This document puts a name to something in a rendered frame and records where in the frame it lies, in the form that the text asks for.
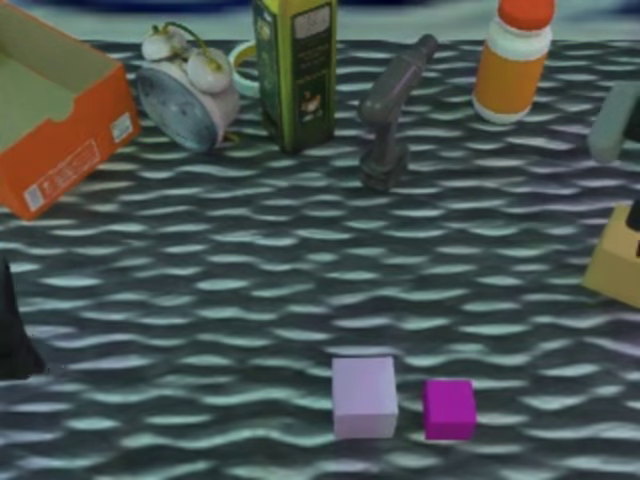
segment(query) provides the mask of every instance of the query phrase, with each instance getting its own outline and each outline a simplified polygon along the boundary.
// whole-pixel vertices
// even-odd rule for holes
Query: mug handle
[[[233,67],[233,84],[240,95],[249,98],[260,97],[260,83],[240,75],[238,67],[245,60],[255,56],[256,42],[241,43],[229,54],[229,61]]]

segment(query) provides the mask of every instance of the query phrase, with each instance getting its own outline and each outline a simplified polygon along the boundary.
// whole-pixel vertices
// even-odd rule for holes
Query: white twin bell alarm clock
[[[196,40],[197,48],[189,46],[183,32]],[[240,45],[229,59],[183,25],[154,25],[142,42],[145,65],[137,74],[142,107],[182,147],[208,152],[223,142],[238,115],[238,90],[250,97],[259,95],[258,82],[234,71],[253,55],[253,43]]]

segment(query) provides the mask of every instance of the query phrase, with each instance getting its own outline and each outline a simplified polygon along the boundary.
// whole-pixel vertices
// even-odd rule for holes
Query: orange bottle cap
[[[554,0],[500,0],[498,16],[517,30],[542,30],[553,20]]]

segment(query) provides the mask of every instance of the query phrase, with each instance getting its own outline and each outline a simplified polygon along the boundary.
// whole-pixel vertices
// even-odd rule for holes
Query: open cardboard box
[[[0,203],[39,216],[139,132],[122,64],[0,0]]]

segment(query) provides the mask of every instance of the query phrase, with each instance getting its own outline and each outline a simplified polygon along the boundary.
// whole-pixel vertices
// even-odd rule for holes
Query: rippled water texture
[[[99,46],[135,72],[137,47]],[[470,108],[480,43],[443,45],[402,118],[412,173],[384,196],[359,186],[354,108],[397,48],[342,46],[321,148],[284,157],[253,102],[211,158],[145,119],[42,220],[2,212],[52,372],[0,385],[0,479],[638,478],[640,315],[579,285],[640,184],[637,148],[604,167],[585,147],[638,44],[557,44],[506,127]],[[333,440],[330,358],[354,352],[397,355],[392,440]],[[475,381],[472,442],[422,439],[430,377]]]

